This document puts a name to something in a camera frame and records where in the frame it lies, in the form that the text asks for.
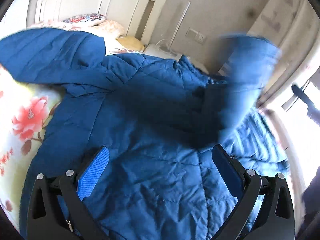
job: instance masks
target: window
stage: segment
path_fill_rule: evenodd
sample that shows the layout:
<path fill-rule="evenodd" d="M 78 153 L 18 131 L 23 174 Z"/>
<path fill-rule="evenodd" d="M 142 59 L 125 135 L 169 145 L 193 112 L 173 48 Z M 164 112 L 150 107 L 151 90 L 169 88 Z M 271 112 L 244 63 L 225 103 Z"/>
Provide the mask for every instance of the window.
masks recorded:
<path fill-rule="evenodd" d="M 305 94 L 320 109 L 320 90 L 308 82 L 304 89 Z M 320 166 L 320 127 L 307 117 L 308 106 L 297 99 L 287 110 L 289 124 L 288 132 L 298 152 L 306 186 L 316 175 Z"/>

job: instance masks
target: pillow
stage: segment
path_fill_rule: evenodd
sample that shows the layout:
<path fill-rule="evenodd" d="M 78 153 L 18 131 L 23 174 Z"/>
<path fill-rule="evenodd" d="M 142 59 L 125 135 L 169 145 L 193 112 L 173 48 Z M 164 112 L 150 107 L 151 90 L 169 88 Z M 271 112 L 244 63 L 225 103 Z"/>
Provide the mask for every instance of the pillow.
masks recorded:
<path fill-rule="evenodd" d="M 63 20 L 65 23 L 70 23 L 79 27 L 92 27 L 106 20 L 106 17 L 99 13 L 79 14 Z"/>
<path fill-rule="evenodd" d="M 141 41 L 132 36 L 120 37 L 118 42 L 126 49 L 135 50 L 138 52 L 144 51 L 144 46 Z"/>
<path fill-rule="evenodd" d="M 92 28 L 96 29 L 99 32 L 103 31 L 105 34 L 108 34 L 114 39 L 119 38 L 119 36 L 121 35 L 125 35 L 125 31 L 122 25 L 112 20 L 106 20 L 98 26 L 94 26 Z"/>
<path fill-rule="evenodd" d="M 65 31 L 80 31 L 81 27 L 74 26 L 71 23 L 65 23 L 65 22 L 54 22 L 52 20 L 49 20 L 47 22 L 39 22 L 31 25 L 27 29 L 35 29 L 35 28 L 57 28 Z"/>

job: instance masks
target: yellow pillow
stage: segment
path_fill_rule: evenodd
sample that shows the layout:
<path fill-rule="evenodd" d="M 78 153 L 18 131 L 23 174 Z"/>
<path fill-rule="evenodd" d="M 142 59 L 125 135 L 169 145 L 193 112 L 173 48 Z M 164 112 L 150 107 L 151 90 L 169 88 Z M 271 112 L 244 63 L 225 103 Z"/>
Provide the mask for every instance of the yellow pillow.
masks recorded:
<path fill-rule="evenodd" d="M 144 46 L 141 41 L 132 36 L 120 37 L 117 41 L 126 49 L 135 50 L 137 52 L 143 52 Z"/>

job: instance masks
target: bed frame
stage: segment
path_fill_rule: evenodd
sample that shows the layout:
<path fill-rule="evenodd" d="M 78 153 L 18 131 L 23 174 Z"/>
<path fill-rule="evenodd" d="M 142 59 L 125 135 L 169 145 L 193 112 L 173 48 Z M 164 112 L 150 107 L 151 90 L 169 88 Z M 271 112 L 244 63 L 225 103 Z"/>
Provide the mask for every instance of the bed frame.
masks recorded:
<path fill-rule="evenodd" d="M 100 13 L 120 23 L 127 35 L 148 45 L 166 0 L 38 0 L 35 23 L 61 21 L 82 13 Z M 152 6 L 149 15 L 146 8 Z"/>

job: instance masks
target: blue gripper pad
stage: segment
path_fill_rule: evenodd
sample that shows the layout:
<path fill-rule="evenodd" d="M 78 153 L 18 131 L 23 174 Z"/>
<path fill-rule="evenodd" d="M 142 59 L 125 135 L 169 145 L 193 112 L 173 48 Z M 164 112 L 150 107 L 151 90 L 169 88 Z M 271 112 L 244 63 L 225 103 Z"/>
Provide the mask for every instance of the blue gripper pad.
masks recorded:
<path fill-rule="evenodd" d="M 109 150 L 107 147 L 102 147 L 78 179 L 77 193 L 81 201 L 90 196 L 108 162 Z"/>

